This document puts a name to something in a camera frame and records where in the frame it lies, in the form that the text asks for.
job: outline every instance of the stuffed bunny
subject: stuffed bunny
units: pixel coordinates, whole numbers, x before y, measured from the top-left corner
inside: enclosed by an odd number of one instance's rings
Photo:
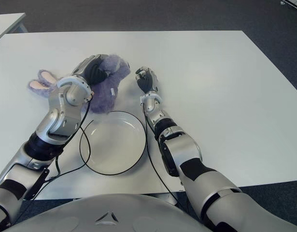
[[[108,74],[103,82],[92,85],[94,98],[90,104],[93,113],[108,113],[114,108],[114,103],[118,93],[118,86],[122,79],[130,74],[130,67],[127,62],[117,55],[109,55],[100,64],[99,69]],[[28,88],[43,97],[49,97],[50,93],[57,88],[56,82],[59,79],[50,71],[39,70],[38,80],[32,80]]]

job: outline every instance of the robot forearm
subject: robot forearm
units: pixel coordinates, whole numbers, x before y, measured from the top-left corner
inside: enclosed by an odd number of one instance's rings
[[[259,206],[220,172],[206,167],[197,143],[162,109],[157,78],[136,72],[146,120],[155,134],[167,172],[180,178],[197,216],[213,231],[296,232],[297,227]]]
[[[91,99],[89,84],[97,83],[102,55],[91,56],[57,82],[49,112],[0,174],[0,230],[16,220],[22,201],[32,199],[49,173],[47,167],[63,152],[81,124],[83,103]],[[101,79],[107,74],[102,72]]]

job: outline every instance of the gray carpet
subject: gray carpet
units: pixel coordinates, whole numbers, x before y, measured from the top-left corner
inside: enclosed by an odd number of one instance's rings
[[[0,14],[18,12],[29,32],[243,30],[297,89],[297,10],[279,0],[0,0]],[[297,181],[242,190],[297,225]],[[67,201],[36,201],[19,221]]]

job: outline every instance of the pink inner ear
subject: pink inner ear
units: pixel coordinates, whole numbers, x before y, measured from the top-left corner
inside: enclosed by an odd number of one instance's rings
[[[49,73],[49,72],[47,72],[47,71],[43,71],[42,73],[41,73],[41,76],[45,79],[45,80],[47,80],[49,83],[55,83],[57,80]]]
[[[39,82],[37,82],[37,81],[30,82],[29,86],[31,88],[34,88],[34,89],[49,89],[49,87],[45,87],[45,86],[41,85]]]

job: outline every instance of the black joint band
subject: black joint band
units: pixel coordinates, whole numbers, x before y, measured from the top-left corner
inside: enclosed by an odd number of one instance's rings
[[[1,188],[13,193],[18,200],[22,198],[22,196],[25,194],[27,190],[25,186],[23,186],[21,183],[18,183],[15,180],[9,180],[9,179],[5,180],[0,185],[0,189]]]
[[[200,160],[200,158],[193,158],[187,160],[186,162],[181,164],[182,172],[187,176],[189,179],[195,181],[200,175],[203,173],[216,171],[212,168],[206,167]]]
[[[171,118],[165,118],[157,122],[155,125],[155,139],[158,141],[160,134],[166,128],[177,126],[175,122]]]
[[[0,209],[5,213],[6,218],[10,219],[8,211],[2,205],[0,205]]]
[[[226,222],[219,222],[218,225],[214,228],[214,232],[238,232],[232,226],[227,224]]]
[[[169,175],[179,177],[173,157],[165,143],[159,144],[162,161]]]
[[[11,221],[8,212],[0,205],[0,209],[6,214],[6,217],[0,222],[0,232],[10,227]]]
[[[212,195],[203,205],[202,211],[201,211],[201,215],[200,218],[204,221],[204,224],[206,225],[206,219],[207,219],[207,215],[206,212],[208,210],[208,208],[216,201],[220,198],[220,195],[218,193],[215,193],[214,195]]]
[[[41,161],[51,160],[63,152],[64,145],[49,144],[40,139],[34,132],[24,145],[25,152],[32,158]]]

